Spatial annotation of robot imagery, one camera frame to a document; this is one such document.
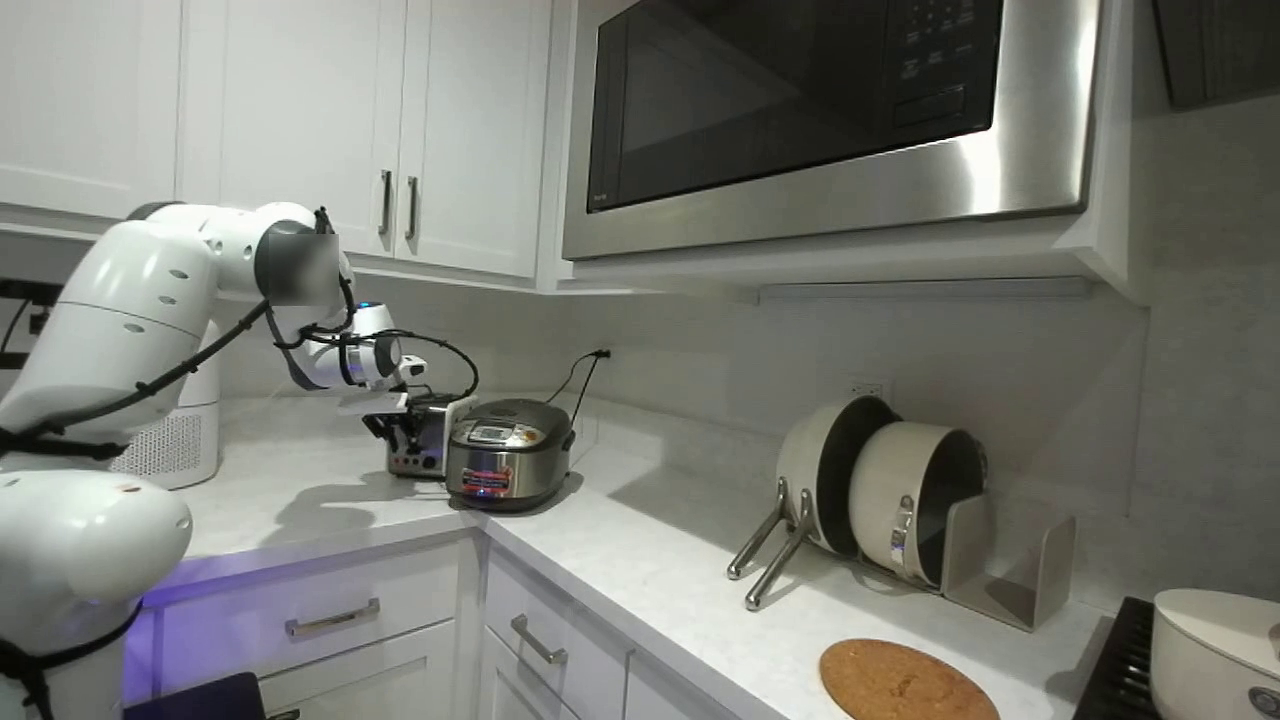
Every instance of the microwave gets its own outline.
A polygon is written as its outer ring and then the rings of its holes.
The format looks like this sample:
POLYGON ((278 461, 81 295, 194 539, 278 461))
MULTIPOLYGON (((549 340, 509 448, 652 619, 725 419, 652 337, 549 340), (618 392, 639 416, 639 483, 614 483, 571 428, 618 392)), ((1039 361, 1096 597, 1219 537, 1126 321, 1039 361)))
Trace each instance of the microwave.
POLYGON ((582 0, 568 260, 1085 206, 1100 0, 582 0))

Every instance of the cord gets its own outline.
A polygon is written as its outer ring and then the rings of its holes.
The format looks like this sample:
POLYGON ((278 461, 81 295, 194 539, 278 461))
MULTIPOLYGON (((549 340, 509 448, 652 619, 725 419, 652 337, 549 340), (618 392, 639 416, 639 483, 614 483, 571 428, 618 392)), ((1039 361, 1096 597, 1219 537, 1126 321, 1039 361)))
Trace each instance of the cord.
POLYGON ((584 361, 594 361, 584 382, 578 388, 578 404, 571 404, 568 425, 578 425, 578 413, 584 406, 584 396, 590 396, 590 388, 594 388, 594 374, 596 374, 602 361, 607 361, 607 357, 614 357, 607 347, 594 347, 594 353, 578 357, 578 361, 568 364, 561 388, 549 396, 549 404, 558 404, 561 392, 571 382, 578 367, 582 367, 584 361))

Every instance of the round wooden board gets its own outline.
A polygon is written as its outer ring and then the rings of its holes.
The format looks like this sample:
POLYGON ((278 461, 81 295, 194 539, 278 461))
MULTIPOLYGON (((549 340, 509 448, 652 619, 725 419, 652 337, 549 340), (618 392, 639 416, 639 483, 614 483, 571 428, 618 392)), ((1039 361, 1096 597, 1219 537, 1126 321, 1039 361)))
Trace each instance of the round wooden board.
POLYGON ((999 720, 954 664, 883 640, 844 640, 820 661, 828 696, 851 720, 999 720))

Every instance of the kitchen counter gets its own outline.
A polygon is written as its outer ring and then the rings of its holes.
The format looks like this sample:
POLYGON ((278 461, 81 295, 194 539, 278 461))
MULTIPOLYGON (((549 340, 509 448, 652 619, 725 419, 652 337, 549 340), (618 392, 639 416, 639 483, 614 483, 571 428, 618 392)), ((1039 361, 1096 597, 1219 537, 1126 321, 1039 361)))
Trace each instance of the kitchen counter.
POLYGON ((772 543, 744 581, 725 569, 766 511, 762 491, 665 465, 652 432, 607 413, 582 416, 582 475, 534 517, 462 511, 439 483, 385 475, 385 448, 353 434, 348 419, 330 425, 344 432, 298 434, 264 432, 267 419, 254 413, 242 419, 219 475, 180 491, 196 537, 163 589, 486 530, 712 696, 798 720, 832 717, 818 661, 851 636, 956 664, 1003 720, 1073 717, 1104 636, 1104 619, 1073 605, 1044 626, 1015 633, 928 590, 883 597, 818 546, 789 565, 762 612, 744 612, 772 543))

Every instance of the drawer handle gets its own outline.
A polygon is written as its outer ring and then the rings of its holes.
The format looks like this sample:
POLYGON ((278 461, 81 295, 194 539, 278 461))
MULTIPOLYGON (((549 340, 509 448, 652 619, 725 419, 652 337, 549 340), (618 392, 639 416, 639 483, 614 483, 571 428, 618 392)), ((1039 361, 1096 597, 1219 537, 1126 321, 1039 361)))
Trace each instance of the drawer handle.
POLYGON ((565 647, 549 647, 534 636, 528 614, 512 614, 512 633, 545 661, 545 664, 568 664, 565 647))
POLYGON ((287 625, 283 625, 283 636, 287 636, 287 640, 307 640, 307 636, 335 633, 335 626, 344 626, 344 625, 378 619, 379 612, 385 612, 385 605, 371 597, 369 605, 348 608, 348 612, 335 612, 335 614, 287 619, 287 625))

